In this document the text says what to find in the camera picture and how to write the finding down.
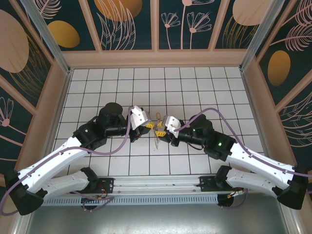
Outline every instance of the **black cable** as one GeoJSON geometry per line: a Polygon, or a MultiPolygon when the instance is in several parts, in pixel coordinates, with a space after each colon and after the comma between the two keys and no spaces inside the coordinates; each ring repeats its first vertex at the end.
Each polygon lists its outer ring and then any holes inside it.
{"type": "Polygon", "coordinates": [[[189,146],[191,146],[193,149],[195,149],[195,150],[202,150],[204,147],[201,147],[201,149],[200,148],[197,148],[197,147],[195,147],[195,146],[193,146],[193,145],[191,145],[191,144],[189,144],[189,143],[187,143],[189,146]]]}

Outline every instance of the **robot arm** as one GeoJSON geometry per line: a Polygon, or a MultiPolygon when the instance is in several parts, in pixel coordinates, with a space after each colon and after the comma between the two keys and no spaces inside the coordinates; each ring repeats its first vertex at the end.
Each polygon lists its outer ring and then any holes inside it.
{"type": "MultiPolygon", "coordinates": [[[[145,127],[149,122],[149,115],[142,108],[135,106],[131,109],[131,129],[129,130],[131,142],[150,131],[149,128],[145,127]]],[[[73,161],[84,157],[87,154],[84,149],[95,150],[106,144],[108,137],[124,136],[127,132],[127,123],[128,121],[122,116],[122,107],[117,103],[108,103],[100,110],[98,116],[80,126],[73,133],[73,136],[58,149],[19,172],[8,171],[5,174],[7,189],[19,179],[27,176],[10,193],[19,213],[21,215],[29,214],[40,207],[44,200],[71,191],[87,189],[87,191],[92,192],[97,187],[98,177],[90,168],[82,168],[68,176],[53,179],[52,177],[73,161]],[[65,151],[65,149],[72,147],[75,148],[65,151]],[[49,158],[51,159],[48,162],[30,174],[35,167],[49,158]]]]}
{"type": "Polygon", "coordinates": [[[192,121],[188,128],[180,131],[178,130],[184,126],[184,122],[173,116],[165,116],[162,125],[166,134],[159,138],[172,146],[178,146],[180,141],[200,145],[209,157],[242,166],[253,172],[240,172],[222,166],[215,176],[219,187],[230,185],[234,188],[253,189],[277,197],[279,202],[290,208],[301,209],[308,178],[287,173],[306,174],[307,171],[301,166],[294,167],[277,162],[246,147],[244,149],[234,138],[215,131],[212,123],[203,114],[192,121]]]}

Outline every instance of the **white grid mat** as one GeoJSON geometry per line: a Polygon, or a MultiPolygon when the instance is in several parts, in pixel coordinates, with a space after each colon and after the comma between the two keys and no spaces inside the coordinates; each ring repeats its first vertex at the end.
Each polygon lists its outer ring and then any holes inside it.
{"type": "MultiPolygon", "coordinates": [[[[152,120],[172,115],[189,120],[207,107],[217,108],[228,120],[244,144],[263,152],[244,84],[237,67],[175,67],[78,69],[74,71],[67,94],[55,148],[59,147],[82,124],[96,116],[106,103],[123,106],[123,115],[131,105],[149,111],[152,120]]],[[[218,114],[205,114],[216,131],[231,132],[218,114]]],[[[216,173],[221,165],[181,142],[179,147],[160,142],[158,150],[154,133],[142,136],[113,156],[88,155],[72,163],[58,176],[90,166],[98,176],[187,175],[216,173]]],[[[107,140],[98,148],[110,152],[122,142],[121,137],[107,140]]]]}

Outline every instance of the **yellow oval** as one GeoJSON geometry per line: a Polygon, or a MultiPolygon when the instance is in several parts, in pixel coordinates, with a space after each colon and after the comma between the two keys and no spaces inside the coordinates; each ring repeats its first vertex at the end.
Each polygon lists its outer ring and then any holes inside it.
{"type": "Polygon", "coordinates": [[[233,5],[234,20],[245,26],[262,22],[272,0],[236,0],[233,5]]]}
{"type": "Polygon", "coordinates": [[[69,23],[56,20],[49,23],[48,27],[58,45],[73,48],[79,44],[79,34],[69,23]]]}
{"type": "Polygon", "coordinates": [[[21,24],[10,14],[0,10],[0,67],[17,73],[28,61],[27,34],[21,24]]]}
{"type": "Polygon", "coordinates": [[[126,21],[129,19],[127,15],[124,15],[120,4],[122,4],[125,11],[126,9],[130,11],[133,18],[142,9],[142,0],[94,0],[94,3],[106,18],[113,21],[126,21]]]}
{"type": "Polygon", "coordinates": [[[269,81],[274,86],[281,85],[288,76],[291,68],[289,55],[282,50],[276,51],[270,58],[268,66],[269,81]]]}

